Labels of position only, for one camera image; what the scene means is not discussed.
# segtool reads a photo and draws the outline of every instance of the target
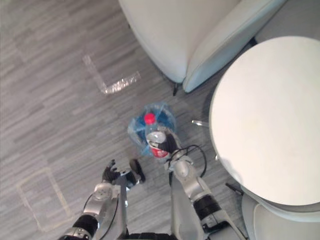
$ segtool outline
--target white round table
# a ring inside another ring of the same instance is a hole
[[[209,124],[245,188],[278,204],[320,202],[320,41],[279,37],[246,51],[217,86]]]

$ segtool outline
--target bottle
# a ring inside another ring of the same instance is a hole
[[[153,113],[147,113],[144,115],[144,122],[145,138],[150,146],[153,156],[158,160],[159,163],[165,163],[169,158],[169,153],[155,147],[154,145],[163,143],[166,140],[166,134],[158,130],[156,116]]]

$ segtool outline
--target black cable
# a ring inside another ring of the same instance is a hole
[[[116,217],[116,214],[117,214],[117,210],[118,210],[118,205],[119,205],[119,198],[116,200],[115,211],[114,211],[114,215],[112,217],[112,220],[110,222],[110,225],[109,225],[108,229],[105,231],[105,233],[103,234],[103,236],[99,240],[102,240],[107,235],[107,233],[109,232],[109,230],[111,228],[111,225],[115,220],[115,217]]]
[[[85,204],[84,204],[84,206],[83,206],[83,210],[82,210],[82,211],[85,210],[85,208],[86,208],[86,206],[87,206],[87,203],[89,202],[89,199],[92,197],[92,194],[93,194],[93,193],[91,193],[90,196],[89,196],[89,197],[87,198],[87,200],[85,201]]]
[[[168,166],[170,167],[172,158],[173,158],[177,153],[186,150],[186,153],[183,154],[182,156],[178,157],[178,159],[177,159],[176,161],[178,161],[181,157],[188,155],[190,152],[194,151],[195,149],[199,149],[199,150],[200,150],[200,152],[202,153],[202,156],[203,156],[203,160],[204,160],[204,168],[203,168],[203,171],[202,171],[202,173],[201,173],[201,175],[200,175],[200,177],[202,178],[202,177],[206,174],[206,171],[207,171],[207,157],[206,157],[205,152],[202,150],[202,148],[201,148],[200,146],[196,145],[196,144],[192,144],[192,145],[189,145],[189,146],[184,147],[184,148],[180,148],[180,149],[178,149],[177,151],[175,151],[175,152],[172,154],[172,156],[167,160],[167,161],[169,161]]]

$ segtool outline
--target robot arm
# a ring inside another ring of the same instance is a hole
[[[105,169],[81,216],[58,240],[116,240],[126,234],[126,189],[136,182],[131,171],[120,174],[111,170],[113,165]]]
[[[245,240],[245,237],[221,209],[211,190],[196,173],[188,156],[179,156],[173,167],[174,176],[183,187],[209,239]]]

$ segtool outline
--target red bottle cap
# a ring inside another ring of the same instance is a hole
[[[144,122],[147,125],[154,124],[156,122],[156,115],[154,115],[153,113],[147,113],[146,115],[144,115]]]

